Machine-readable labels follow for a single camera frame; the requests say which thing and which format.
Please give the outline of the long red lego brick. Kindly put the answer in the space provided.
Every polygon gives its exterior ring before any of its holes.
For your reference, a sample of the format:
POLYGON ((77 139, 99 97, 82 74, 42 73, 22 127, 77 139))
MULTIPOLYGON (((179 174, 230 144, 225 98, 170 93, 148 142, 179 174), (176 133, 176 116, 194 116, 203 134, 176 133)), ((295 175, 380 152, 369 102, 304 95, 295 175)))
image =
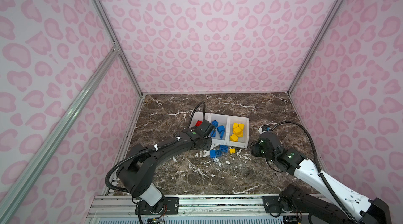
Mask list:
POLYGON ((195 126, 199 127, 202 123, 203 123, 202 121, 197 121, 195 126))

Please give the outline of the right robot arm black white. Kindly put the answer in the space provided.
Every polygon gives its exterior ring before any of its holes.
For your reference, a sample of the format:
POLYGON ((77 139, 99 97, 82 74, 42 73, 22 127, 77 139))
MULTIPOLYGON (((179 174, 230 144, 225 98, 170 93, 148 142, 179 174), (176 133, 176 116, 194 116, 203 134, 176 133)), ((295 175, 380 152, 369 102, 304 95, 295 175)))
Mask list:
POLYGON ((285 189, 280 199, 327 223, 338 221, 340 224, 390 224, 389 206, 379 198, 370 199, 350 189, 327 174, 319 163, 309 132, 299 123, 294 125, 306 134, 313 159, 308 159, 294 148, 285 148, 268 125, 260 127, 258 140, 250 145, 251 153, 254 157, 264 158, 268 164, 274 164, 278 172, 287 173, 307 183, 330 200, 330 203, 312 196, 302 196, 300 189, 295 186, 285 189))

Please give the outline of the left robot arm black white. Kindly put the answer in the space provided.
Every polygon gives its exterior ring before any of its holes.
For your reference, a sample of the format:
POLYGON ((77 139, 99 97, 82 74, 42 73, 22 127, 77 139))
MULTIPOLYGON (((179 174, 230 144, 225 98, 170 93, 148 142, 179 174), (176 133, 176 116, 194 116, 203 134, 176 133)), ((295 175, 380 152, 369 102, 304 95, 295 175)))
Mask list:
POLYGON ((203 120, 200 125, 185 128, 167 141, 147 147, 136 145, 132 154, 115 169, 123 185, 121 191, 139 199, 152 213, 164 211, 167 208, 165 196, 153 184, 157 167, 183 152, 209 149, 214 129, 212 123, 203 120))

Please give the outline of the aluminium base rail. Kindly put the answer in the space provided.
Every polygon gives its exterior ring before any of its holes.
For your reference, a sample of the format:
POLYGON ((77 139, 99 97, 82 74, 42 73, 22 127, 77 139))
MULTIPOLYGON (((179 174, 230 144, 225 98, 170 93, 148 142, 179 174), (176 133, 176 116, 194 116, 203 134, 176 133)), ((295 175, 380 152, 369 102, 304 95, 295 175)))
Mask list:
POLYGON ((165 213, 150 215, 130 196, 97 196, 86 224, 322 224, 304 210, 280 211, 278 194, 175 195, 165 213))

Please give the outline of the aluminium frame strut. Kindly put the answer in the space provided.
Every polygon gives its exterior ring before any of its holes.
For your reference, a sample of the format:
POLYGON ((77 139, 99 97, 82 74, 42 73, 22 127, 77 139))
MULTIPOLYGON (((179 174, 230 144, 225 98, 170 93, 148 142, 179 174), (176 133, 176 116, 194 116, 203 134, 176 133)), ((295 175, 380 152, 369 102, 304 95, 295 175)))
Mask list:
POLYGON ((93 76, 89 79, 82 91, 67 109, 64 116, 56 124, 49 137, 28 163, 16 183, 10 188, 1 202, 1 218, 6 219, 13 215, 20 207, 30 189, 38 180, 42 171, 52 158, 61 141, 66 137, 77 117, 85 108, 87 102, 97 89, 110 66, 118 55, 117 49, 112 49, 106 59, 100 64, 93 76))

